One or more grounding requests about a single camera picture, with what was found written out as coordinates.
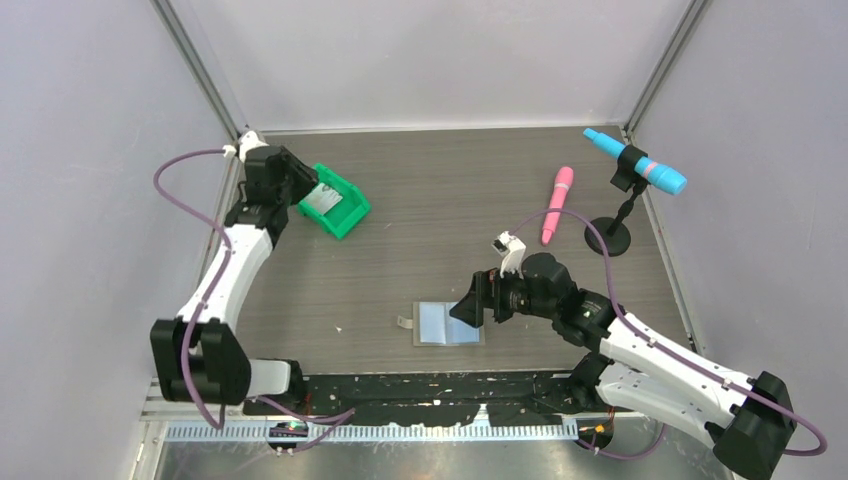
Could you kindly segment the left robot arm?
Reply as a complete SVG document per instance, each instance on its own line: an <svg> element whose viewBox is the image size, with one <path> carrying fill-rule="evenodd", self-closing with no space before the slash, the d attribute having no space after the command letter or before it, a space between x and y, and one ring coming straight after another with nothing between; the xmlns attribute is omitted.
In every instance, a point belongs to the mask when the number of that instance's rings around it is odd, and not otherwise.
<svg viewBox="0 0 848 480"><path fill-rule="evenodd" d="M235 336L247 294L288 224L289 209L318 184L314 169L281 146L238 150L245 179L223 224L220 246L190 300L150 331L165 400L238 405L268 395L280 412L298 412L307 398L297 362L251 359Z"/></svg>

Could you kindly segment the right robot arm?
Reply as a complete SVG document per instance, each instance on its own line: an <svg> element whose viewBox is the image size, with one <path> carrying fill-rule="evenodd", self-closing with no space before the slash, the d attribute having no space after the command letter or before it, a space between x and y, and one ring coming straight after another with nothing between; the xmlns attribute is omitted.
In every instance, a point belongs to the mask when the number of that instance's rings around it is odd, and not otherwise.
<svg viewBox="0 0 848 480"><path fill-rule="evenodd" d="M514 314L550 321L566 342L588 349L573 371L571 397L584 410L603 403L637 411L710 448L745 479L769 479L797 428L785 382L716 364L669 341L634 314L616 314L612 301L577 286L549 253L527 257L517 273L474 273L466 295L450 310L473 328L490 310L496 322Z"/></svg>

